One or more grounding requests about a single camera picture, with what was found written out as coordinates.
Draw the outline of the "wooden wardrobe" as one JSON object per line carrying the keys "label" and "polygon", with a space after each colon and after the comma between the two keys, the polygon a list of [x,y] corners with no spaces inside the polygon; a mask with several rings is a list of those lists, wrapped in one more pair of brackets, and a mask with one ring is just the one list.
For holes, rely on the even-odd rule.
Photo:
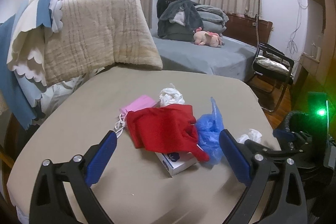
{"label": "wooden wardrobe", "polygon": [[335,106],[335,0],[307,0],[306,42],[291,88],[293,110],[306,110],[308,92]]}

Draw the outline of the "white small box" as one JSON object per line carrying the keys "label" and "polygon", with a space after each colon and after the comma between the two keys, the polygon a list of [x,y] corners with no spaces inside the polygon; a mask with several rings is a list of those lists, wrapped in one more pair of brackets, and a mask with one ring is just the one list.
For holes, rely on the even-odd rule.
{"label": "white small box", "polygon": [[168,154],[156,152],[155,154],[171,177],[183,172],[198,162],[190,152],[173,152]]}

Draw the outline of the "red cloth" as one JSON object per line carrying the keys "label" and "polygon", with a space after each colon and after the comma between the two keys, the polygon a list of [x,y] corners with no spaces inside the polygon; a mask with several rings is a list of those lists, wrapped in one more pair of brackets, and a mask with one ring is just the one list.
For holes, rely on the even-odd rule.
{"label": "red cloth", "polygon": [[198,147],[196,119],[191,105],[171,104],[130,111],[126,124],[135,148],[151,152],[190,152],[198,161],[209,155]]}

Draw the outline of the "pink plush pig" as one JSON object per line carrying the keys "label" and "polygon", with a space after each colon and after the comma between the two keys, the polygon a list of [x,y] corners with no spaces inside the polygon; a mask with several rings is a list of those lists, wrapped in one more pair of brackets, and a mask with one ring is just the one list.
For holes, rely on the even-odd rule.
{"label": "pink plush pig", "polygon": [[194,33],[194,44],[198,46],[209,46],[218,48],[224,43],[222,42],[222,37],[213,32],[204,31],[201,27],[197,28]]}

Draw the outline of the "white paper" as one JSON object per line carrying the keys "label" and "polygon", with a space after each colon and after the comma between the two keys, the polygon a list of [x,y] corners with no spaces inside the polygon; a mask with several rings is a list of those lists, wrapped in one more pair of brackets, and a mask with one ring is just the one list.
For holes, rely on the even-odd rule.
{"label": "white paper", "polygon": [[251,140],[260,144],[262,136],[263,135],[258,130],[249,128],[244,134],[238,137],[236,141],[240,144],[244,144],[245,141]]}

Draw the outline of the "beige folded quilt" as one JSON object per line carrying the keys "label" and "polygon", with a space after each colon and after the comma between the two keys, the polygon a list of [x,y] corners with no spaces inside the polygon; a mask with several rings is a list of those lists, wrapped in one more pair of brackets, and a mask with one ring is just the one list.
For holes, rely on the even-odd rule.
{"label": "beige folded quilt", "polygon": [[141,0],[64,0],[62,13],[45,46],[48,86],[115,64],[163,68]]}

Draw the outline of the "black office chair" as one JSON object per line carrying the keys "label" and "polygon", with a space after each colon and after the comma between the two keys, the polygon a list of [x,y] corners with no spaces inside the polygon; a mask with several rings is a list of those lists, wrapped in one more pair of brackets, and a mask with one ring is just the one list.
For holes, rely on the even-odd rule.
{"label": "black office chair", "polygon": [[271,46],[270,44],[260,42],[259,38],[259,14],[255,14],[255,31],[256,31],[256,53],[252,62],[253,76],[248,83],[250,83],[256,76],[264,76],[273,80],[273,88],[271,91],[267,91],[256,85],[250,85],[250,87],[262,94],[272,94],[275,90],[276,84],[281,84],[282,91],[274,105],[274,108],[268,109],[265,106],[261,108],[268,113],[275,112],[284,98],[288,85],[293,84],[292,70],[294,67],[294,60],[287,57]]}

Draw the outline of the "black lined trash bin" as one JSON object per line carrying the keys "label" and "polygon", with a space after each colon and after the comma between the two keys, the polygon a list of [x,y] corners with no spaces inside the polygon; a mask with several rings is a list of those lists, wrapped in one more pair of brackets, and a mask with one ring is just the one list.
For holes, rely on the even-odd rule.
{"label": "black lined trash bin", "polygon": [[327,147],[327,118],[292,111],[277,128],[296,135],[295,141],[277,141],[281,150],[297,151],[292,159],[298,168],[306,199],[316,197],[326,185],[323,162]]}

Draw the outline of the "pink face mask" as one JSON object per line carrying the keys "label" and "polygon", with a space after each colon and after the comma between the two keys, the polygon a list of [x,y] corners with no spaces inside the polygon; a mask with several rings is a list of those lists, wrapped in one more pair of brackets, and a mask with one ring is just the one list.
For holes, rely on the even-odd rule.
{"label": "pink face mask", "polygon": [[147,95],[142,95],[129,103],[128,105],[120,108],[120,117],[124,118],[126,117],[127,113],[130,111],[138,111],[145,109],[147,107],[153,107],[157,104],[157,101],[155,101],[153,98],[147,96]]}

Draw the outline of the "dark wooden headboard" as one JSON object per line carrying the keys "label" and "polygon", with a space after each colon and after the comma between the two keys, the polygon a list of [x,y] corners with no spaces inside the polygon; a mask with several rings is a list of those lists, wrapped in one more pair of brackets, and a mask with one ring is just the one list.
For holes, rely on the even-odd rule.
{"label": "dark wooden headboard", "polygon": [[[228,14],[228,22],[223,35],[229,38],[239,40],[251,46],[257,46],[256,20],[248,16]],[[259,19],[258,33],[259,40],[262,43],[268,43],[273,23]]]}

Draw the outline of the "grey bed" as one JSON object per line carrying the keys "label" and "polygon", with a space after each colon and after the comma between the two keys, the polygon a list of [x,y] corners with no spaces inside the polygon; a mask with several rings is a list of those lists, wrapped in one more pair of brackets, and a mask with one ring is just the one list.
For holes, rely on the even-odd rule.
{"label": "grey bed", "polygon": [[223,36],[221,47],[197,46],[192,42],[153,38],[167,71],[216,75],[248,81],[253,76],[256,48]]}

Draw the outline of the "silver seat cushion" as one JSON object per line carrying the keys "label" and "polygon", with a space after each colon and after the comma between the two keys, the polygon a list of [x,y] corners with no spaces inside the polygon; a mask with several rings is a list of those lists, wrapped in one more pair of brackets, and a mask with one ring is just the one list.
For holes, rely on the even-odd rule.
{"label": "silver seat cushion", "polygon": [[289,69],[285,65],[282,65],[264,56],[256,57],[256,64],[260,65],[265,69],[280,73],[282,75],[287,75],[289,73]]}

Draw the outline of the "white crumpled tissue ball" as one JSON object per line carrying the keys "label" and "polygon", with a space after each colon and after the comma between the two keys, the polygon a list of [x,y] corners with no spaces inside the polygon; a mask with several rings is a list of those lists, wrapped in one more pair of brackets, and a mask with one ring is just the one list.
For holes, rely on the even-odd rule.
{"label": "white crumpled tissue ball", "polygon": [[176,89],[175,85],[170,83],[170,86],[161,90],[159,94],[159,105],[161,107],[172,104],[184,105],[185,100],[182,93]]}

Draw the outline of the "stack of grey bedding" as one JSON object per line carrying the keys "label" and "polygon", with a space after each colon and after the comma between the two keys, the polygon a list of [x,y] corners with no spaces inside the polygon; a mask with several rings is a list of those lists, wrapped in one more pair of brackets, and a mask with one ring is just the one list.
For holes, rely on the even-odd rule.
{"label": "stack of grey bedding", "polygon": [[157,36],[192,42],[197,30],[221,35],[228,21],[228,15],[220,8],[191,0],[177,0],[171,2],[159,16]]}

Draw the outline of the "blue plastic bag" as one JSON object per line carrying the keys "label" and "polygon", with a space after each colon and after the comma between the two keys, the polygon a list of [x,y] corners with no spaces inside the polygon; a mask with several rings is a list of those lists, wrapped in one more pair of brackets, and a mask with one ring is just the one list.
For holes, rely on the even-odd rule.
{"label": "blue plastic bag", "polygon": [[222,114],[211,97],[212,113],[203,114],[196,122],[198,146],[209,155],[209,165],[217,165],[224,156],[219,145],[219,134],[224,130]]}

